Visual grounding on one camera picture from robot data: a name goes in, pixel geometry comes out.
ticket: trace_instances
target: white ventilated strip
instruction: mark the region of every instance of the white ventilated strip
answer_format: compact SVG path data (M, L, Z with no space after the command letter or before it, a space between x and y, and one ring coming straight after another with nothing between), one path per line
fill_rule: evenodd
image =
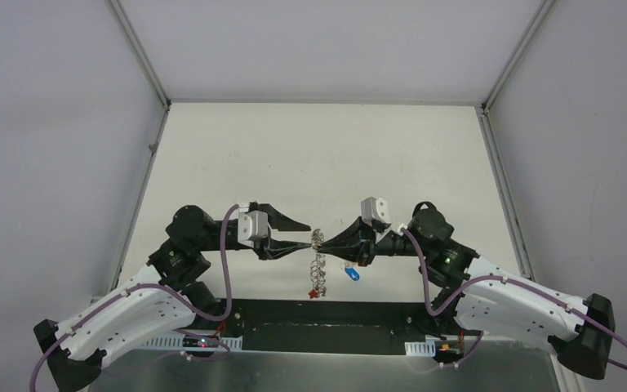
M434 340L406 341L405 355L408 357L435 357L436 344Z
M241 337L223 337L220 339L232 351L242 350ZM194 352L213 352L226 351L222 347L184 347L184 335L178 333L166 333L145 342L138 347L138 350L158 350L158 351L194 351Z

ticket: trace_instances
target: gray wall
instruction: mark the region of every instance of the gray wall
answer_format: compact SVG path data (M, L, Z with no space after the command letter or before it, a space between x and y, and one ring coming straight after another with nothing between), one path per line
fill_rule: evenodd
M536 277L608 296L627 336L627 1L559 2L491 119ZM627 390L627 372L585 385Z
M108 284L160 118L103 0L0 1L0 390Z

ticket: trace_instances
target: white tabletop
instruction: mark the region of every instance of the white tabletop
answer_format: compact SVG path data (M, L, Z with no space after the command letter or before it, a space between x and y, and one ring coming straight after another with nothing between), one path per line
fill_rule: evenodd
M394 224L407 223L418 202L434 203L456 241L518 272L474 108L173 104L121 281L167 239L164 229L186 204L221 220L237 201L271 203L332 238L369 196L389 202ZM205 256L212 267L199 280L224 297L219 253ZM307 249L259 261L251 251L228 252L234 297L308 301L313 256ZM327 256L327 296L316 301L422 301L416 258L379 256L358 268L358 282L340 263Z

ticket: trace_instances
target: chain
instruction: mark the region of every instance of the chain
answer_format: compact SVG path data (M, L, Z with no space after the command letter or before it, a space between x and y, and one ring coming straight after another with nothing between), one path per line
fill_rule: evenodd
M311 284L313 289L309 292L309 298L319 298L326 296L326 271L323 268L326 266L326 256L322 253L318 253L318 248L323 243L323 233L320 229L316 229L311 234L311 248L316 252L316 257L311 261Z

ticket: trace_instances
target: gray floor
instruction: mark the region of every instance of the gray floor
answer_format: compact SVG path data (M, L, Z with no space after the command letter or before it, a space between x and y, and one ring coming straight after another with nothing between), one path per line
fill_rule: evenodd
M559 391L549 356L511 342L483 342L457 371L433 370L436 363L429 358L243 352L213 363L187 363L174 355L144 367L162 354L130 352L90 392Z

